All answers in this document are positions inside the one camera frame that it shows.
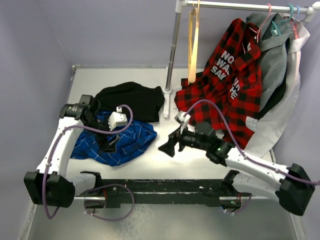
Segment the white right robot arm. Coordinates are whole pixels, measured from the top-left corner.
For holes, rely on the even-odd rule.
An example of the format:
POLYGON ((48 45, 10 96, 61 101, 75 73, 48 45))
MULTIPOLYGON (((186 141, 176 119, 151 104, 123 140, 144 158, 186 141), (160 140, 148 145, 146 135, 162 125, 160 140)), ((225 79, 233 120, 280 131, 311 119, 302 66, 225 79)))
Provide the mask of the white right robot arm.
POLYGON ((195 131, 178 127, 158 150, 174 157, 176 145, 180 152, 185 147, 205 151, 214 164, 235 169, 233 176, 222 183, 222 190, 228 196, 240 192, 265 197, 278 202, 289 213, 303 216, 315 191, 302 166, 272 163, 245 153, 218 138, 207 122, 197 124, 195 131))

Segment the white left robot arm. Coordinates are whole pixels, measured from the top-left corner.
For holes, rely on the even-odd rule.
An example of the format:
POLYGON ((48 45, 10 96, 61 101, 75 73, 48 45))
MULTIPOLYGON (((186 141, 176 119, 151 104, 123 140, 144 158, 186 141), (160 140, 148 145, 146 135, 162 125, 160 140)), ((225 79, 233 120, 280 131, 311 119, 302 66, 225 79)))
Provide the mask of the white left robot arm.
POLYGON ((122 107, 116 107, 106 123, 95 120, 101 103, 91 95, 82 95, 78 103, 65 104, 59 113, 57 131, 41 163, 28 171, 24 184, 36 205, 68 208, 84 192, 98 196, 103 191, 102 177, 94 171, 82 171, 67 179, 67 167, 80 134, 87 128, 112 131, 128 123, 122 107))

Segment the beige plastic hanger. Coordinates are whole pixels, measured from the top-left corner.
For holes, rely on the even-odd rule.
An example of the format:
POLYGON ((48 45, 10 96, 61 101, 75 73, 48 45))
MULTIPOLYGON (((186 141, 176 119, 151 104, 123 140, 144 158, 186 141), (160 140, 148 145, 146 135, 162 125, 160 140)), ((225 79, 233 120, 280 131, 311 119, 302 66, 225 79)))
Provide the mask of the beige plastic hanger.
POLYGON ((192 36, 192 58, 191 58, 191 68, 190 73, 188 73, 187 82, 188 85, 193 84, 196 81, 197 72, 197 60, 198 60, 198 46, 199 46, 199 27, 200 27, 200 1, 197 1, 195 7, 195 1, 192 2, 192 8, 195 9, 195 17, 193 22, 193 36, 192 36))

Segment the blue plaid shirt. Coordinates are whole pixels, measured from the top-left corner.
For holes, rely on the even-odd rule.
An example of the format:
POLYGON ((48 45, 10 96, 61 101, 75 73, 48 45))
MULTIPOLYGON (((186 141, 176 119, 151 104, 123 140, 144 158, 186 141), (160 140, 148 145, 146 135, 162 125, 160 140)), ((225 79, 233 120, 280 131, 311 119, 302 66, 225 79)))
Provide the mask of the blue plaid shirt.
POLYGON ((157 138, 154 127, 146 122, 133 120, 131 125, 117 134, 116 152, 100 152, 94 134, 83 130, 71 153, 72 159, 93 159, 101 164, 118 167, 126 164, 146 152, 157 138))

